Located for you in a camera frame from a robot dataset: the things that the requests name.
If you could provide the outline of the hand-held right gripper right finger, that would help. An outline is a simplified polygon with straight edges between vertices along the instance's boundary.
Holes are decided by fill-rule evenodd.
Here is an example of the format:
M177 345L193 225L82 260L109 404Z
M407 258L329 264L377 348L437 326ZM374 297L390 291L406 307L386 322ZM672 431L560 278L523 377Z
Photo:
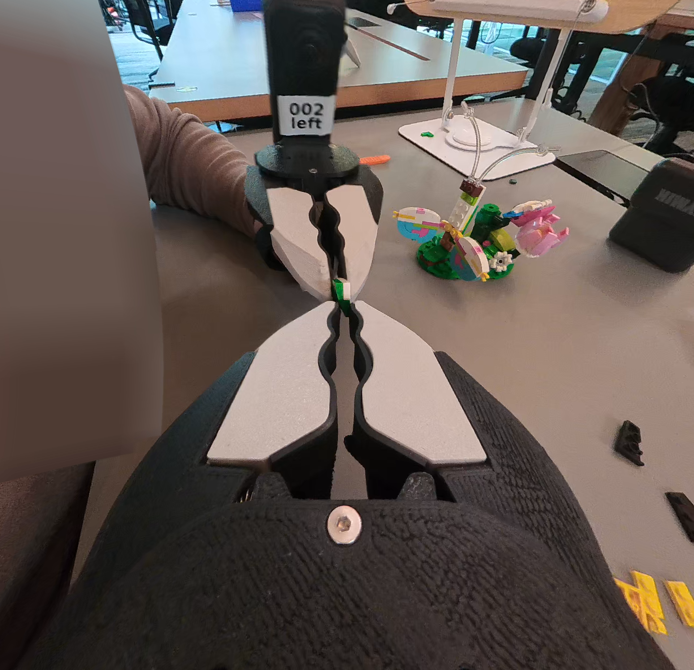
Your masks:
M364 301L355 310L371 362L361 388L367 429L422 466L483 463L480 439L432 347Z

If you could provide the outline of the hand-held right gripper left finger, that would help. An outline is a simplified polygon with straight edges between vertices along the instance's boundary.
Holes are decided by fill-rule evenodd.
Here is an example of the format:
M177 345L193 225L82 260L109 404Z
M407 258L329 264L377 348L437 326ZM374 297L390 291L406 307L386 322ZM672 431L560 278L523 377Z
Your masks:
M324 354L334 302L322 303L257 350L207 452L210 465L273 465L328 432L335 388Z

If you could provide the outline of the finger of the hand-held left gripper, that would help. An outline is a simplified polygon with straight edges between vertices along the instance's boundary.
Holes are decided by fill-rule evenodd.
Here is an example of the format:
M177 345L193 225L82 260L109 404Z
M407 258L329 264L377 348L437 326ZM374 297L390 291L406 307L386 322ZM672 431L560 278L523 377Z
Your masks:
M373 262L377 222L361 185L341 185L325 194L327 205L337 215L337 255L350 285L350 301L358 299Z
M318 229L310 220L312 196L282 187L269 188L267 199L275 255L304 291L312 296L332 296L327 254L318 243Z

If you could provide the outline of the lego flower model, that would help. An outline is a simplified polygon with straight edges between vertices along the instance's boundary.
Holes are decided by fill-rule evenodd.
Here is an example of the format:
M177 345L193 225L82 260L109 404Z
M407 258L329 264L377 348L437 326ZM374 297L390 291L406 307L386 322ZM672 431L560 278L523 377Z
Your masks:
M443 219L428 208L393 212L399 233L418 244L416 259L430 275L447 281L487 282L510 275L518 258L540 258L560 246L568 228L550 199L531 200L504 211L484 203L485 186L464 179L456 205Z

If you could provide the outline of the black lego wedge plate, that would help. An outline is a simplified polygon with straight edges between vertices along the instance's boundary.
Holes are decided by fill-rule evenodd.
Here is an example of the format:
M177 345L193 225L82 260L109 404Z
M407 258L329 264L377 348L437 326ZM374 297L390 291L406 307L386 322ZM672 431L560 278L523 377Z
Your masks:
M642 458L641 431L635 423L625 420L621 424L613 442L613 451L635 466L645 466Z
M693 503L689 497L682 492L666 492L674 516L680 523L682 531L690 542L694 542L694 523L693 523Z

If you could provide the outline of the person's left forearm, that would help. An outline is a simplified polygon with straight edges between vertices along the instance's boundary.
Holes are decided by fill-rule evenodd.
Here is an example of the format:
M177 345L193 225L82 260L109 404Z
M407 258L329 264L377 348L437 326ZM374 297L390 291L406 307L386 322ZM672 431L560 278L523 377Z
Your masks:
M149 198L158 206L217 219L253 238L243 152L196 116L123 86Z

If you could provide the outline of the small yellow lego plate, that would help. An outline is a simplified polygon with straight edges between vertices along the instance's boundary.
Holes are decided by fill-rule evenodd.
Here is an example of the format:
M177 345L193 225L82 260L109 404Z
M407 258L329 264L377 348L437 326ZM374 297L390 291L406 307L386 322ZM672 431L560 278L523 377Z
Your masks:
M664 586L681 623L693 628L694 602L688 585L683 581L664 580Z

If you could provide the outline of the neighbouring table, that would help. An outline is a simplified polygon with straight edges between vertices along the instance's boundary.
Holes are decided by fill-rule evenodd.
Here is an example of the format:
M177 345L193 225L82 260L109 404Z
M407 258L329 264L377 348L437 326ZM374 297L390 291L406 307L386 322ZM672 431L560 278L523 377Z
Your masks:
M340 65L337 108L419 102L444 96L451 44L347 10L360 64ZM271 114L261 13L217 0L184 0L149 94L202 121Z

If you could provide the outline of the black charger case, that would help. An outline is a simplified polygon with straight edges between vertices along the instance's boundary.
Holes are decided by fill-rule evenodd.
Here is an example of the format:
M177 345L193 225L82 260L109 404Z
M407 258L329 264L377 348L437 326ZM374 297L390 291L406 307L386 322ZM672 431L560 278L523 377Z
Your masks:
M671 274L693 266L693 163L656 164L638 185L609 240Z

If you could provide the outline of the black office chair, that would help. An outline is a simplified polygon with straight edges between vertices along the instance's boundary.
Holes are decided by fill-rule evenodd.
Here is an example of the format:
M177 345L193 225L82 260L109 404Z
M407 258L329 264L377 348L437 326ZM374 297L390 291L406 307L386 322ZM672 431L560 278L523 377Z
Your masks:
M675 141L681 133L693 132L693 82L683 76L655 76L637 83L629 91L628 102L636 112L631 120L650 118L655 132L641 146L669 158L693 155Z

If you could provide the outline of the yellow lego frame piece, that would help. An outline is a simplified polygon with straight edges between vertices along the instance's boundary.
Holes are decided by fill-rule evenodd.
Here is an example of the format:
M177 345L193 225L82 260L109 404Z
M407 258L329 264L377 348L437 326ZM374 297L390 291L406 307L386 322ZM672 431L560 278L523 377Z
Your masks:
M639 623L650 633L668 635L665 616L657 591L655 579L646 573L632 570L631 582L614 578L627 605Z

